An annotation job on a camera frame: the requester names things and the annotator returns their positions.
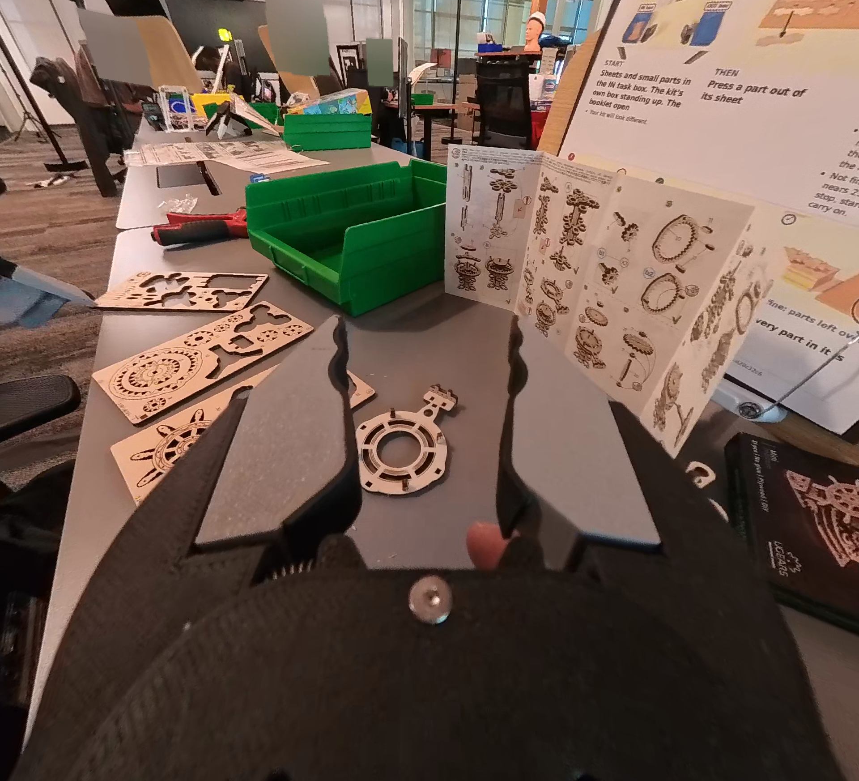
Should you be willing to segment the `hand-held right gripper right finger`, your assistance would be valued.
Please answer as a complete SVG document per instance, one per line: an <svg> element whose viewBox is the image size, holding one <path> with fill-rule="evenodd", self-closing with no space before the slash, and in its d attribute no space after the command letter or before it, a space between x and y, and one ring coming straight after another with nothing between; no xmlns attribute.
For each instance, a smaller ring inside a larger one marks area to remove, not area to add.
<svg viewBox="0 0 859 781"><path fill-rule="evenodd" d="M530 323L511 320L498 525L541 546L660 546L607 395Z"/></svg>

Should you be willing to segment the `round wooden frame part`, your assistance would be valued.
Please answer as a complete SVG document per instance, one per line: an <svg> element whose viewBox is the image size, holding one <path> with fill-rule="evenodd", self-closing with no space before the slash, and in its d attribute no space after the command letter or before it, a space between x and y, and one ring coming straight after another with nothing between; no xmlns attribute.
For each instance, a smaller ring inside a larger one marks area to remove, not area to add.
<svg viewBox="0 0 859 781"><path fill-rule="evenodd" d="M458 397L439 384L424 394L418 411L391 408L357 428L357 448L362 488L378 496L412 496L437 482L446 471L447 440L436 423L441 411L455 409ZM381 458L382 443L393 435L406 435L417 444L417 457L395 466Z"/></svg>

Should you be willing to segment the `wooden sheet with gears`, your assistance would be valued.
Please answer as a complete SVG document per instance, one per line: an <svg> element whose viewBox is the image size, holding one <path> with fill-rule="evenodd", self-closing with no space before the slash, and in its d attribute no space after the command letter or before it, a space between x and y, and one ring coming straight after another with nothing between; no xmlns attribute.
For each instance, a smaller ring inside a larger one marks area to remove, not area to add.
<svg viewBox="0 0 859 781"><path fill-rule="evenodd" d="M279 307L259 303L104 367L93 379L138 425L313 331Z"/></svg>

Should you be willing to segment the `wooden sheet with blob cutouts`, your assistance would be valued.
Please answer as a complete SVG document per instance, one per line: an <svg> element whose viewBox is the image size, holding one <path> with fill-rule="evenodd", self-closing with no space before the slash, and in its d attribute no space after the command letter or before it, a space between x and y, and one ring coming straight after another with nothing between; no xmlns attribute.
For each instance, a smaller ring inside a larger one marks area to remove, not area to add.
<svg viewBox="0 0 859 781"><path fill-rule="evenodd" d="M104 309L149 312L237 312L252 302L266 274L141 271L96 299Z"/></svg>

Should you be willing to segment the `folded instruction booklet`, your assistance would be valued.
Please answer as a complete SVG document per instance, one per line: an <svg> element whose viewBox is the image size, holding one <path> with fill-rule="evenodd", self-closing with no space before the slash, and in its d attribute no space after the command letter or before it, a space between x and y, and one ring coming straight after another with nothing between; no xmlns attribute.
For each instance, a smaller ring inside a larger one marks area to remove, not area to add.
<svg viewBox="0 0 859 781"><path fill-rule="evenodd" d="M788 264L778 229L543 152L448 151L445 291L516 313L672 457Z"/></svg>

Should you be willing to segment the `green plastic bin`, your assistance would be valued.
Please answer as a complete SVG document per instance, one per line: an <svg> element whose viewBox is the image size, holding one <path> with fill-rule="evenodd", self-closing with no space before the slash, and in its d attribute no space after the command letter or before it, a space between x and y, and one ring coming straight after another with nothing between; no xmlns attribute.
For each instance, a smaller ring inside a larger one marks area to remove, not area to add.
<svg viewBox="0 0 859 781"><path fill-rule="evenodd" d="M246 187L254 250L352 316L443 279L447 169L413 159Z"/></svg>
<svg viewBox="0 0 859 781"><path fill-rule="evenodd" d="M294 151L366 149L371 144L372 117L360 113L288 114L283 140Z"/></svg>

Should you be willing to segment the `black kit box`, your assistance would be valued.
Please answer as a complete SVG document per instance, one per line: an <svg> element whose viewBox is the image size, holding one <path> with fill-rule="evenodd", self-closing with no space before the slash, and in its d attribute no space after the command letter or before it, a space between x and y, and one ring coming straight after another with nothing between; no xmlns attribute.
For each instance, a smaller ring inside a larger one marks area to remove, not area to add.
<svg viewBox="0 0 859 781"><path fill-rule="evenodd" d="M857 467L747 433L725 462L729 521L776 600L857 634Z"/></svg>

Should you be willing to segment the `printed paper sheets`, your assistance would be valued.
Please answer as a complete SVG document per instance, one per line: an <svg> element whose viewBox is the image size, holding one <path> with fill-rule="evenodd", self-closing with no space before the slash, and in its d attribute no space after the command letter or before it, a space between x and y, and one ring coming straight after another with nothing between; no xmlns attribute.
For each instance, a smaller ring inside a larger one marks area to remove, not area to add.
<svg viewBox="0 0 859 781"><path fill-rule="evenodd" d="M250 174L292 172L328 162L316 160L274 142L169 142L150 143L123 153L128 167L174 166L217 162Z"/></svg>

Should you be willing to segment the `clear acrylic case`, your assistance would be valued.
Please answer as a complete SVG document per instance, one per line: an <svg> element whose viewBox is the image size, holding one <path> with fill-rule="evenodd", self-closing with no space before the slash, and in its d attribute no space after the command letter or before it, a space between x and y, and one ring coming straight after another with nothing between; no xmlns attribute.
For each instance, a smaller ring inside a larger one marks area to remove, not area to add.
<svg viewBox="0 0 859 781"><path fill-rule="evenodd" d="M186 87L161 85L157 90L157 100L166 131L187 132L195 129L196 111Z"/></svg>

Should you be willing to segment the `colourful cardboard box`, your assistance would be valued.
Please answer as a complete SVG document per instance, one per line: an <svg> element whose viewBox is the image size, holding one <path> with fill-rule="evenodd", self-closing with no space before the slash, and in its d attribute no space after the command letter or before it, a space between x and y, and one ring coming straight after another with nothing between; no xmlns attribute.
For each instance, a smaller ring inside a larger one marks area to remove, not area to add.
<svg viewBox="0 0 859 781"><path fill-rule="evenodd" d="M366 89L347 88L306 102L302 106L302 114L361 114L370 116L372 114L372 105Z"/></svg>

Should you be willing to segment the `dark jacket on stand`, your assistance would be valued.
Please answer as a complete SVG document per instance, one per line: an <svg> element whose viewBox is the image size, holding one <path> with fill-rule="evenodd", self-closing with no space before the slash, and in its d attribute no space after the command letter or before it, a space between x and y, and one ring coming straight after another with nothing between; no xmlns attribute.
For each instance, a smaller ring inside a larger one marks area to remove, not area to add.
<svg viewBox="0 0 859 781"><path fill-rule="evenodd" d="M100 194L116 196L117 180L107 162L111 155L122 155L132 140L124 135L119 112L97 75L87 44L81 43L73 65L62 58L38 56L29 81L70 115Z"/></svg>

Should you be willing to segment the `black mesh chair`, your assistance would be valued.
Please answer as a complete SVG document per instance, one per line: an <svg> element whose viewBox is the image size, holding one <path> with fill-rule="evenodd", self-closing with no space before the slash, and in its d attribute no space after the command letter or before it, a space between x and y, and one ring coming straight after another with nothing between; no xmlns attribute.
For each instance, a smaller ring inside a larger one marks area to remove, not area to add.
<svg viewBox="0 0 859 781"><path fill-rule="evenodd" d="M480 146L533 149L529 77L530 64L527 61L513 58L478 61Z"/></svg>

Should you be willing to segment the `white instruction board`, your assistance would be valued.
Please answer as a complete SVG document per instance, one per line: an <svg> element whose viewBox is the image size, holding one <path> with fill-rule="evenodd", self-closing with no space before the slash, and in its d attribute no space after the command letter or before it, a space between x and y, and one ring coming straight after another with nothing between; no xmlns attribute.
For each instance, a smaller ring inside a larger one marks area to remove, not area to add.
<svg viewBox="0 0 859 781"><path fill-rule="evenodd" d="M615 0L562 153L778 211L732 378L857 442L858 0Z"/></svg>

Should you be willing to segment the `black floor lamp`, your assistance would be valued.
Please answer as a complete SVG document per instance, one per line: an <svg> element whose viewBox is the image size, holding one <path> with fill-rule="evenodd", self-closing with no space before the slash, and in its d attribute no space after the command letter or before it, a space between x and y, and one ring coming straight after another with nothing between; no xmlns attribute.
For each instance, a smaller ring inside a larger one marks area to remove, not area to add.
<svg viewBox="0 0 859 781"><path fill-rule="evenodd" d="M456 126L456 101L457 101L457 92L458 92L458 80L459 80L459 39L460 39L460 27L461 27L461 15L462 15L462 2L463 0L456 0L456 19L455 19L455 49L453 56L453 88L452 88L452 105L453 108L450 114L450 128L449 134L447 137L442 139L443 145L450 144L461 144L461 139L455 135L455 126Z"/></svg>

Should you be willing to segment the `black wall screen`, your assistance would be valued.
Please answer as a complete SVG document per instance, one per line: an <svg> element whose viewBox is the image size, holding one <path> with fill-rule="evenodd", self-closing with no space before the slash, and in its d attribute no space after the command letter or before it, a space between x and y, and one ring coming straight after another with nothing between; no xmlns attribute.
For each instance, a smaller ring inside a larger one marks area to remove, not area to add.
<svg viewBox="0 0 859 781"><path fill-rule="evenodd" d="M164 0L179 36L190 54L199 46L222 46L218 34L228 30L241 40L250 70L273 72L272 59L259 35L266 25L264 1Z"/></svg>

